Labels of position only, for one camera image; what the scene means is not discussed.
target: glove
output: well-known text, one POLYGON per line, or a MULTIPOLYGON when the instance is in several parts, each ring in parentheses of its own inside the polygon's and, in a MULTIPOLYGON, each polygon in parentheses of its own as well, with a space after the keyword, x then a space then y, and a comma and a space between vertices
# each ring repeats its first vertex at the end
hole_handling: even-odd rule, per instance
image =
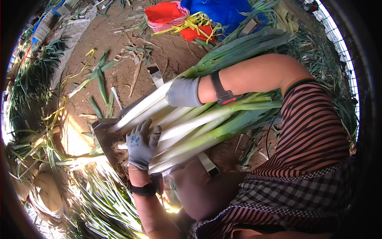
POLYGON ((171 106, 186 106, 197 107, 202 106, 197 96, 197 86, 199 79, 186 78, 184 76, 178 77, 171 84, 167 94, 166 100, 171 106))
POLYGON ((130 135, 126 135, 126 144, 129 151, 129 164, 148 171, 149 164, 157 150, 158 140, 162 132, 160 126, 155 126, 149 140, 149 128, 152 120, 147 119, 133 129, 130 135))

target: yellow ribbon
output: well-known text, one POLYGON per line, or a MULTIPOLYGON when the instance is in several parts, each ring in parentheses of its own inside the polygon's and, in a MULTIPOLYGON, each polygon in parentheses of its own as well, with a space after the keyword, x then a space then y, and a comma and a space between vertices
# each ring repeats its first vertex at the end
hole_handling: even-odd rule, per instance
POLYGON ((209 19, 205 18, 203 16, 202 12, 200 11, 200 12, 197 12, 197 13, 194 13, 194 14, 188 16, 181 25, 172 26, 169 29, 166 29, 166 30, 163 30, 163 31, 159 31, 159 32, 156 32, 156 33, 152 33, 152 35, 158 35, 158 34, 166 33, 166 32, 169 32, 169 31, 172 31, 171 33, 173 34, 173 33, 178 33, 181 30, 184 30, 186 28, 191 28, 192 30, 196 29, 197 34, 199 36, 200 36, 200 34, 203 34, 207 38, 206 44, 208 44, 208 41, 211 40, 213 36, 223 35, 222 33, 214 34, 216 32, 216 30, 222 29, 222 26, 221 26, 220 23, 218 23, 213 28, 213 30, 212 30, 210 35, 207 35, 205 32, 203 32, 202 30, 199 29, 200 26, 207 26, 209 24, 210 24, 209 19))
POLYGON ((60 103, 60 105, 62 105, 62 104, 64 104, 62 107, 60 107, 59 109, 57 109, 55 112, 53 112, 53 113, 51 113, 50 114, 50 116, 48 116, 48 117, 46 117, 46 118, 43 118, 42 116, 41 116, 41 120, 48 120, 48 119, 50 119, 52 116, 58 116, 58 113, 60 112, 60 111, 62 111, 64 108, 65 108, 65 105, 66 105, 66 97, 64 96, 63 98, 62 98, 62 100, 63 100, 63 102, 61 102, 60 103))
POLYGON ((81 69, 81 71, 78 72, 77 74, 75 74, 74 76, 66 77, 66 78, 64 79, 64 81, 61 83, 61 86, 64 85, 64 83, 65 83, 68 79, 73 78, 73 77, 76 77, 76 76, 78 76, 81 72, 84 71, 86 65, 89 63, 90 59, 91 59, 92 56, 94 55, 94 48, 91 49, 88 53, 86 53, 85 57, 87 57, 90 53, 91 53, 91 56, 90 56, 89 59, 86 61, 85 65, 84 65, 84 67, 81 69))

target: checkered apron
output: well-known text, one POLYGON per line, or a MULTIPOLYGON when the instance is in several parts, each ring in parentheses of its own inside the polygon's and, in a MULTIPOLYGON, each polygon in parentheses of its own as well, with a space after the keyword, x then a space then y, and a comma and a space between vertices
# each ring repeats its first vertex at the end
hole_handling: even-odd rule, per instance
MULTIPOLYGON (((339 219, 349 205, 350 176, 350 159, 298 177, 277 178, 248 174, 239 185, 239 193, 229 207, 212 220, 193 224, 188 238, 210 238, 208 235, 199 235, 198 229, 220 220, 233 207, 270 213, 277 224, 292 231, 294 225, 284 220, 285 216, 339 219)), ((235 225, 234 221, 229 223, 232 227, 235 225)))

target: striped sleeve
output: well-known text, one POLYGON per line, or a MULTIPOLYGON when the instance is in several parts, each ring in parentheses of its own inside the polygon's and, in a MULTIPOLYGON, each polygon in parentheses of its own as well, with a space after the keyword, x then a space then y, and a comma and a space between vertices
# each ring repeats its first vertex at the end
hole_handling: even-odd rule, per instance
POLYGON ((341 120, 316 81, 299 81, 287 90, 281 117, 275 154, 252 174, 296 177, 335 165, 348 156, 349 143, 341 120))

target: black wristband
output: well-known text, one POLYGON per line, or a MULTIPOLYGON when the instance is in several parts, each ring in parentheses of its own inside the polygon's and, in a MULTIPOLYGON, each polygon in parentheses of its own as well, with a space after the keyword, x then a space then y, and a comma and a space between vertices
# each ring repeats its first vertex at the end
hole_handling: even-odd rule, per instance
POLYGON ((216 92, 217 103, 222 106, 228 102, 236 100, 236 96, 231 91, 225 91, 219 78, 219 70, 211 73, 211 81, 216 92))
POLYGON ((155 195, 155 193, 157 192, 157 189, 155 188, 154 184, 151 182, 149 184, 146 184, 144 187, 135 187, 131 185, 131 191, 138 195, 145 195, 150 197, 155 195))

